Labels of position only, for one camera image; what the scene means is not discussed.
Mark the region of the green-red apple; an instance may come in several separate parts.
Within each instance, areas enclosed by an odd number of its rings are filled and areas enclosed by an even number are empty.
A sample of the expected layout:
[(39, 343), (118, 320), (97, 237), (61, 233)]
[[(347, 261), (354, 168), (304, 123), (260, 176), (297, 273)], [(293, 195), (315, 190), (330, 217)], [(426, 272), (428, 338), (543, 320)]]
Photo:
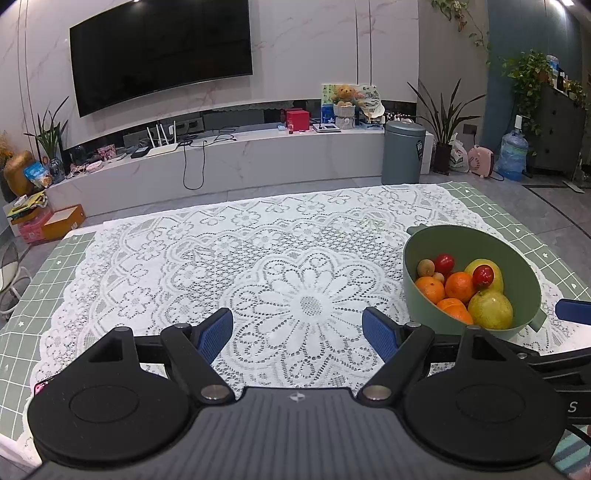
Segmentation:
[(476, 325), (489, 330), (505, 330), (513, 324), (511, 302), (504, 294), (493, 289), (475, 294), (468, 304), (468, 311)]

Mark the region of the orange mandarin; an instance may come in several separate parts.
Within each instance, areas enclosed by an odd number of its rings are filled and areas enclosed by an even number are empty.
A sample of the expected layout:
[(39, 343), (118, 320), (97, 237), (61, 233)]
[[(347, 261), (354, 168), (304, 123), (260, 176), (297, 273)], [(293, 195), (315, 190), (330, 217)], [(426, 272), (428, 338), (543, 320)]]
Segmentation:
[(446, 295), (449, 298), (457, 298), (464, 304), (470, 302), (476, 293), (472, 276), (466, 272), (455, 272), (446, 280)]
[(420, 277), (415, 281), (418, 290), (433, 304), (438, 304), (446, 298), (444, 284), (434, 277)]
[(437, 303), (437, 307), (458, 321), (468, 325), (474, 323), (473, 317), (465, 304), (457, 298), (445, 298)]

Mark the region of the yellow-green pear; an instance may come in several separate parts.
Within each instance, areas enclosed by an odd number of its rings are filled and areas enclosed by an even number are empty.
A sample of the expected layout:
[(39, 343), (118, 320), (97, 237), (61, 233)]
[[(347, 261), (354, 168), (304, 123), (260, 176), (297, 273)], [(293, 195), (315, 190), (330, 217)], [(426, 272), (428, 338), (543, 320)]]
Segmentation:
[(488, 259), (475, 259), (464, 269), (472, 278), (478, 291), (494, 290), (504, 292), (504, 278), (500, 267)]

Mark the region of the red cherry tomato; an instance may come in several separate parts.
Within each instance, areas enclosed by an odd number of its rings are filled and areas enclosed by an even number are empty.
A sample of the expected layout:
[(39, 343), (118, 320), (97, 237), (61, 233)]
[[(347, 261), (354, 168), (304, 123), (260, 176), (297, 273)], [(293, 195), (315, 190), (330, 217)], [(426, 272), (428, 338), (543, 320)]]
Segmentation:
[(485, 290), (492, 286), (495, 272), (490, 265), (479, 265), (472, 274), (472, 281), (477, 290)]
[(455, 258), (451, 254), (442, 253), (435, 258), (434, 264), (437, 273), (448, 277), (454, 270)]

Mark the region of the green plastic colander bowl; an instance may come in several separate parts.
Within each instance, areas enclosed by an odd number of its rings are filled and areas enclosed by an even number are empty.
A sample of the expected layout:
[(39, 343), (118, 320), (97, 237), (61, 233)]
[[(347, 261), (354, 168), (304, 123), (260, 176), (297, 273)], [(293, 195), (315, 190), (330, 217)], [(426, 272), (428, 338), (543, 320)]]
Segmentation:
[(507, 243), (457, 225), (418, 225), (408, 233), (403, 286), (411, 320), (440, 334), (480, 326), (505, 340), (542, 329), (539, 280)]

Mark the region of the brown kiwi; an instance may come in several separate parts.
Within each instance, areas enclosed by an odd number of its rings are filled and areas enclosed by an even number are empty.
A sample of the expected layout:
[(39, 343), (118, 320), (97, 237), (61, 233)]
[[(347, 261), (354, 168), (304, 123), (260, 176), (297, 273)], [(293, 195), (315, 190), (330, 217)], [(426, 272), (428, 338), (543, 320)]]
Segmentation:
[(417, 265), (417, 275), (421, 277), (432, 277), (436, 273), (436, 266), (429, 258), (422, 259)]

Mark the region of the smartphone with red screen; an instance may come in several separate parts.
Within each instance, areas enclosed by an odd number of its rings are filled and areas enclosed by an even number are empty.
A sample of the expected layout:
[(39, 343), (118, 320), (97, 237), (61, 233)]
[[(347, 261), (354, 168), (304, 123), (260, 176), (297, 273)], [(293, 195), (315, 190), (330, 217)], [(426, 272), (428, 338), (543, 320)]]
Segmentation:
[(45, 380), (42, 380), (42, 381), (36, 383), (34, 386), (34, 389), (33, 389), (33, 394), (38, 395), (42, 391), (42, 389), (44, 387), (46, 387), (50, 382), (51, 382), (51, 378), (48, 378), (48, 379), (45, 379)]

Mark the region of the blue water bottle jug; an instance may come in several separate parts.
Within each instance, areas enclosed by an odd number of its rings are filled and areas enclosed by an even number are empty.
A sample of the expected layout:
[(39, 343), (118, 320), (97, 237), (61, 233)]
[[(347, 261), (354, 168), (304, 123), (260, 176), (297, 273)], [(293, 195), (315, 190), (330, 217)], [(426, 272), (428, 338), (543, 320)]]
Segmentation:
[(529, 144), (522, 132), (523, 117), (517, 115), (513, 129), (502, 137), (496, 171), (504, 178), (521, 181), (527, 169)]

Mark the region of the orange cardboard box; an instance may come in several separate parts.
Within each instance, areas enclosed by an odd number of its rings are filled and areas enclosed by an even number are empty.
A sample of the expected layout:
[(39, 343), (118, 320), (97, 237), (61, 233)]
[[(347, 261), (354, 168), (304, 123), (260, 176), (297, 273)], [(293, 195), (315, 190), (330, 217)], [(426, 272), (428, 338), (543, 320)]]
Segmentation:
[(86, 219), (81, 205), (58, 210), (43, 224), (41, 232), (45, 241), (62, 239), (70, 231), (80, 227)]

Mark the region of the white wifi router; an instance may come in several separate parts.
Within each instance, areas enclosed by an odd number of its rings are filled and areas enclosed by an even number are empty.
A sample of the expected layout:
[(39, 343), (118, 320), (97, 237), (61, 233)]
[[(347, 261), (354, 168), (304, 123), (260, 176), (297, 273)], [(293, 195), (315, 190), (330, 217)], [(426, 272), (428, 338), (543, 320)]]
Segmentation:
[(176, 122), (173, 122), (171, 128), (171, 136), (166, 133), (164, 125), (161, 122), (157, 122), (153, 128), (147, 128), (149, 142), (147, 157), (172, 153), (178, 148), (179, 142), (176, 134)]

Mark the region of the dark cabinet with ivy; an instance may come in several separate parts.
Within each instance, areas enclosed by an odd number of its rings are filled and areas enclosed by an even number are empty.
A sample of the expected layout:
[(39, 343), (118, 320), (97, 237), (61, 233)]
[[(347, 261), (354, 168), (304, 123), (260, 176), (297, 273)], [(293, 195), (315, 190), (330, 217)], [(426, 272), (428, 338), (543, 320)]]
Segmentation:
[(503, 73), (512, 82), (518, 124), (508, 138), (527, 145), (524, 171), (573, 176), (590, 109), (582, 84), (539, 50), (506, 59)]

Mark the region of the tall potted plant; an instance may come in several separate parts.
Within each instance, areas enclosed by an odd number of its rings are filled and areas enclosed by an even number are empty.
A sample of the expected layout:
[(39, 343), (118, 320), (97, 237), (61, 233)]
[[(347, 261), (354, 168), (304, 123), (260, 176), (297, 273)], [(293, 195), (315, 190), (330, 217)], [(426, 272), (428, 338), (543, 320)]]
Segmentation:
[(450, 159), (452, 154), (452, 138), (457, 128), (470, 120), (478, 119), (479, 115), (465, 115), (467, 106), (483, 100), (486, 95), (481, 94), (470, 100), (458, 101), (457, 95), (462, 79), (459, 79), (448, 100), (440, 94), (439, 103), (436, 103), (431, 93), (424, 88), (420, 91), (417, 87), (408, 83), (410, 89), (415, 93), (419, 103), (427, 109), (427, 115), (418, 115), (417, 119), (426, 122), (432, 129), (435, 136), (435, 156), (432, 161), (433, 171), (438, 174), (448, 175), (450, 172)]

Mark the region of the red box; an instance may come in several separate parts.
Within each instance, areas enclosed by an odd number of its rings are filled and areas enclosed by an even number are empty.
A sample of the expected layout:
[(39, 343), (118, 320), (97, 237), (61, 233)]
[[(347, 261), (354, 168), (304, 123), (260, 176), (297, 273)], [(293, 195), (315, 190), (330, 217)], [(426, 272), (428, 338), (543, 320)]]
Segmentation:
[(291, 108), (286, 111), (286, 125), (290, 133), (310, 130), (310, 113), (301, 108)]

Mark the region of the potted plant left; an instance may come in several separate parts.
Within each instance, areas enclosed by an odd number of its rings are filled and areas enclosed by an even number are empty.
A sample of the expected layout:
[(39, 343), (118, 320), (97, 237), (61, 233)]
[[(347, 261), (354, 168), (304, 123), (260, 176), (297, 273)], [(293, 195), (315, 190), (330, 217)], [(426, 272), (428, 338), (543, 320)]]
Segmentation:
[(59, 122), (56, 116), (68, 101), (66, 97), (59, 106), (52, 111), (47, 108), (43, 116), (37, 115), (37, 133), (26, 133), (26, 136), (33, 137), (41, 147), (41, 165), (48, 171), (52, 183), (60, 183), (65, 179), (65, 169), (61, 158), (61, 139), (68, 121)]

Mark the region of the black wall television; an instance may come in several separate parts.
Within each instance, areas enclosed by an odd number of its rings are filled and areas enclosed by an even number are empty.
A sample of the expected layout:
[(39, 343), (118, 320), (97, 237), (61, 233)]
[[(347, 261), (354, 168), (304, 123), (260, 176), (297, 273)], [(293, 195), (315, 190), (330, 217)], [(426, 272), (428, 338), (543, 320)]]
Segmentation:
[(80, 116), (178, 86), (252, 75), (245, 1), (129, 1), (71, 27), (69, 36)]

